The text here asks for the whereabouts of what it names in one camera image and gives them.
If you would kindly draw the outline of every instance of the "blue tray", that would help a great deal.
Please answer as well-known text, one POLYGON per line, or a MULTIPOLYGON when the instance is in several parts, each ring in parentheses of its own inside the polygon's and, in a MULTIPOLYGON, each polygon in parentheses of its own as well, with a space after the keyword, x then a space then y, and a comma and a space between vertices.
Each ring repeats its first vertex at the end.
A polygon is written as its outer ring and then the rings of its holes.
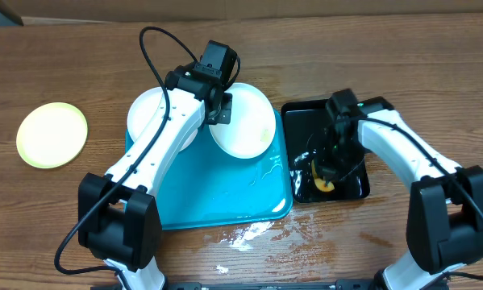
MULTIPOLYGON (((253 159, 237 159, 213 140, 209 128, 180 152, 169 168, 157 208, 163 230, 183 230, 283 218, 291 210, 284 130, 275 111, 272 144, 253 159)), ((133 141, 126 134, 126 150, 133 141)))

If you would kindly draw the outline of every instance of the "yellow object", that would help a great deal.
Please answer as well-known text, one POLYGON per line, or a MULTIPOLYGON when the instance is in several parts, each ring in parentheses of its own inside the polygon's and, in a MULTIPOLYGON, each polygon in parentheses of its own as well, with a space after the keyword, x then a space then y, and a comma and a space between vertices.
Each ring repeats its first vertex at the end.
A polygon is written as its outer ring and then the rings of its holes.
POLYGON ((17 132, 17 151, 36 168, 55 168, 71 161, 87 140, 87 121, 70 104, 40 106, 23 121, 17 132))
POLYGON ((320 178, 319 175, 316 173, 316 169, 314 169, 314 160, 311 161, 311 169, 313 171, 314 185, 316 185, 317 189, 325 193, 329 193, 335 190, 335 185, 332 184, 332 182, 329 181, 329 183, 326 184, 325 180, 320 178))

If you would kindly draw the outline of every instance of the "table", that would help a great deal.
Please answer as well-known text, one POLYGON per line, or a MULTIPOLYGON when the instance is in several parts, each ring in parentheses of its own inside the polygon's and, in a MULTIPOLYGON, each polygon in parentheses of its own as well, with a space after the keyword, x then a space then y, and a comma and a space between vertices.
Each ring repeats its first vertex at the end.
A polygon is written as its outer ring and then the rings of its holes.
MULTIPOLYGON (((198 54, 209 39, 242 59, 238 81, 285 102, 352 88, 382 95, 434 148, 483 167, 483 14, 355 16, 198 23, 153 23, 198 54)), ((157 86, 139 49, 148 23, 0 28, 0 288, 88 289, 109 273, 65 276, 53 266, 77 221, 77 186, 103 174, 124 150, 130 104, 157 86), (27 114, 69 102, 89 123, 83 152, 53 170, 26 165, 15 135, 27 114)), ((189 57, 164 35, 146 46, 161 75, 189 57)), ((409 194, 376 156, 362 201, 295 204, 273 222, 164 233, 156 260, 171 281, 213 283, 370 278, 406 250, 409 194)), ((68 268, 101 264, 74 239, 68 268)), ((465 268, 483 274, 483 260, 465 268)), ((456 289, 483 282, 455 279, 456 289)))

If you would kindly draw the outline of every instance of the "round plate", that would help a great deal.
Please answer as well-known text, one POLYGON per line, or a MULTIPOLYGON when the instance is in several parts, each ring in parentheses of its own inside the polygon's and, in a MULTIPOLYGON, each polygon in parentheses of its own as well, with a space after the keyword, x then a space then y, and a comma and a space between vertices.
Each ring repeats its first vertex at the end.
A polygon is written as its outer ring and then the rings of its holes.
POLYGON ((21 123, 17 151, 36 168, 55 168, 80 153, 87 139, 87 121, 70 104, 54 102, 40 106, 21 123))
POLYGON ((229 155, 248 159, 261 155, 275 136, 275 114, 268 98, 256 87, 235 83, 231 123, 209 126, 216 143, 229 155))
MULTIPOLYGON (((162 88, 156 87, 142 93, 136 98, 134 103, 131 104, 130 110, 128 110, 127 129, 130 138, 134 142, 139 138, 146 125, 150 122, 154 113, 160 107, 161 102, 162 88)), ((191 133, 191 136, 185 141, 180 151, 186 149, 191 142, 193 142, 197 133, 198 130, 191 133)))

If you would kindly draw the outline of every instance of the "wood grain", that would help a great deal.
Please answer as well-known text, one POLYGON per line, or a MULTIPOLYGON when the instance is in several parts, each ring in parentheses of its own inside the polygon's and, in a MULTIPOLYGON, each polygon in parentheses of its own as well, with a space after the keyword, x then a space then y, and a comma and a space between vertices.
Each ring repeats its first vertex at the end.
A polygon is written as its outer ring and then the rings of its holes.
MULTIPOLYGON (((81 178, 104 173, 123 154, 128 108, 156 86, 138 45, 146 24, 0 28, 0 288, 114 282, 110 273, 59 274, 52 259, 77 220, 81 178), (47 102, 80 108, 90 134, 72 163, 42 171, 19 158, 15 134, 47 102)), ((209 39, 232 46, 242 58, 238 80, 261 89, 277 109, 347 87, 359 99, 382 95, 434 148, 483 167, 483 14, 155 24, 197 54, 209 39)), ((147 37, 161 75, 189 61, 164 36, 147 37)), ((159 267, 172 281, 208 284, 372 277, 406 250, 409 197, 376 156, 367 167, 372 193, 365 200, 296 204, 274 222, 166 232, 159 267)), ((72 241, 62 263, 101 261, 72 241)), ((483 274, 483 260, 466 270, 483 274)), ((483 289, 483 282, 452 284, 483 289)))

